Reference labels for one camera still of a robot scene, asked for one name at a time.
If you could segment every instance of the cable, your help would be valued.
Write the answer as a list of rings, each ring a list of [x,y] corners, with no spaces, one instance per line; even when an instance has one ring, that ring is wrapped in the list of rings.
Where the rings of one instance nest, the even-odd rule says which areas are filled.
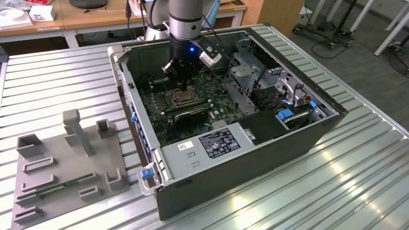
[[[145,38],[147,38],[147,28],[145,28],[145,18],[144,18],[144,15],[143,15],[143,11],[144,11],[144,10],[147,11],[147,7],[145,7],[145,3],[141,3],[141,2],[145,2],[145,1],[144,1],[144,0],[140,1],[141,25],[143,25],[143,39],[145,40]]]
[[[388,62],[389,62],[390,67],[396,70],[396,72],[398,72],[405,78],[409,79],[409,77],[406,76],[406,74],[404,74],[404,73],[393,66],[392,61],[390,61],[392,54],[393,54],[393,55],[396,56],[396,58],[401,61],[401,63],[405,65],[405,67],[408,67],[406,64],[404,63],[404,61],[398,58],[398,56],[393,53],[392,50],[389,51],[389,57],[388,57]]]
[[[135,39],[135,40],[136,40],[135,31],[133,31],[135,37],[132,37],[131,28],[129,28],[129,21],[131,21],[131,5],[129,5],[129,1],[128,1],[128,0],[127,0],[127,3],[125,3],[125,17],[127,17],[127,29],[128,29],[129,37],[131,37],[131,39]]]
[[[326,42],[326,41],[318,42],[317,44],[314,44],[314,45],[312,46],[312,52],[313,52],[313,54],[316,54],[320,58],[324,58],[324,59],[333,59],[333,58],[336,58],[341,53],[344,53],[344,52],[348,50],[348,47],[346,47],[346,48],[345,48],[340,53],[337,53],[334,56],[332,56],[332,57],[324,57],[324,56],[318,55],[318,54],[316,53],[316,51],[314,51],[314,47],[316,47],[317,45],[322,44],[324,42]]]
[[[330,7],[328,8],[328,11],[326,11],[326,13],[325,13],[324,19],[326,19],[326,16],[328,16],[328,14],[330,13],[330,10],[332,10],[332,7],[333,7],[336,1],[337,1],[337,0],[333,0],[333,2],[332,2],[332,4],[330,4]]]
[[[93,37],[96,35],[96,32],[95,32],[95,34],[93,35],[84,35],[85,37]]]
[[[152,21],[153,8],[155,8],[155,5],[156,5],[156,1],[157,1],[157,0],[153,0],[152,6],[151,6],[151,10],[149,10],[149,21],[151,21],[149,24],[151,24],[152,27],[153,27],[152,29],[155,29],[155,27],[156,27],[156,26],[153,25],[153,21]]]
[[[305,15],[306,15],[306,18],[308,18],[308,24],[309,24],[310,26],[313,26],[313,24],[312,24],[312,19],[309,18],[309,14],[308,14],[308,11],[306,11],[306,0],[305,0],[305,2],[304,2],[304,8],[305,8]]]

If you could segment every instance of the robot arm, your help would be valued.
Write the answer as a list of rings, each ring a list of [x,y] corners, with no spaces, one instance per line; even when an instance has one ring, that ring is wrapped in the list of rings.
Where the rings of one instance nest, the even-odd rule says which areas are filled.
[[[163,67],[165,76],[177,82],[183,91],[192,78],[207,65],[221,59],[219,50],[200,35],[204,23],[205,0],[169,0],[171,60]],[[211,13],[217,13],[220,0],[212,1]]]

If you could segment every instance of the white label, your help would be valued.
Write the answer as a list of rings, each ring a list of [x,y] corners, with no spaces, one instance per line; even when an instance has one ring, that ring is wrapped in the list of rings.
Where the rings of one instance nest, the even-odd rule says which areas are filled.
[[[56,26],[56,27],[45,27],[45,28],[39,28],[37,31],[45,31],[45,30],[59,30],[60,27]]]
[[[193,143],[192,143],[192,141],[188,141],[185,143],[179,144],[177,147],[179,147],[179,150],[183,151],[183,150],[187,150],[187,149],[192,148],[193,147]]]

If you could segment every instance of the circuit board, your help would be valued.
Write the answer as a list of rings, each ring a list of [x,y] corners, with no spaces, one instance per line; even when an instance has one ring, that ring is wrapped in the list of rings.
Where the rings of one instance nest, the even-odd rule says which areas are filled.
[[[229,124],[244,116],[223,87],[223,77],[200,74],[193,81],[188,89],[195,92],[195,101],[187,106],[175,102],[173,92],[179,88],[169,80],[149,82],[149,87],[141,90],[141,100],[161,146],[213,130],[212,124],[217,121]],[[204,123],[171,130],[175,115],[200,110],[208,113]]]

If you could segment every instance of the metal bracket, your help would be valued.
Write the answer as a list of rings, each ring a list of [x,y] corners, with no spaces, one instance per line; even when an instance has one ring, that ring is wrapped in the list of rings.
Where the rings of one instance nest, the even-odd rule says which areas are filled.
[[[120,77],[117,76],[117,71],[116,71],[115,64],[116,64],[119,58],[124,54],[125,54],[125,51],[124,51],[124,48],[123,48],[121,45],[116,45],[116,46],[109,46],[108,47],[109,63],[111,63],[111,68],[112,68],[112,73],[113,73],[116,87],[120,87]]]

